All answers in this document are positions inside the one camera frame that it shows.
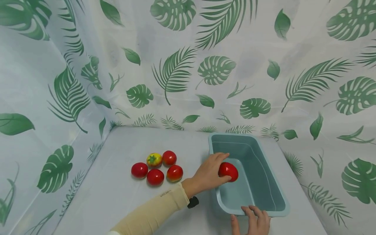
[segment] right hand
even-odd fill
[[[256,206],[242,206],[241,209],[248,216],[249,226],[246,235],[268,235],[270,229],[270,217],[266,211],[260,211]],[[235,215],[231,215],[232,235],[240,235],[239,222]]]

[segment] leaf print curtain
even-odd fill
[[[123,125],[273,138],[328,234],[374,234],[374,1],[3,0],[0,16],[0,234],[51,234]]]

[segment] red tomato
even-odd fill
[[[178,165],[173,165],[167,170],[167,179],[171,182],[181,180],[183,177],[183,168]]]
[[[142,179],[145,178],[147,172],[149,171],[147,165],[143,162],[138,162],[132,166],[130,172],[136,178]]]
[[[147,174],[146,179],[151,186],[159,186],[163,183],[164,174],[159,169],[151,169]]]
[[[162,155],[163,163],[167,166],[172,166],[176,163],[176,154],[173,151],[167,150]]]
[[[238,179],[239,173],[234,165],[229,162],[223,162],[219,166],[218,176],[231,176],[230,182],[234,182]]]

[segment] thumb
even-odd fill
[[[231,215],[232,235],[240,235],[239,222],[235,215]]]

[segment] yellow tomato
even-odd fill
[[[146,163],[151,167],[156,167],[162,164],[162,156],[159,153],[151,153],[147,159]]]

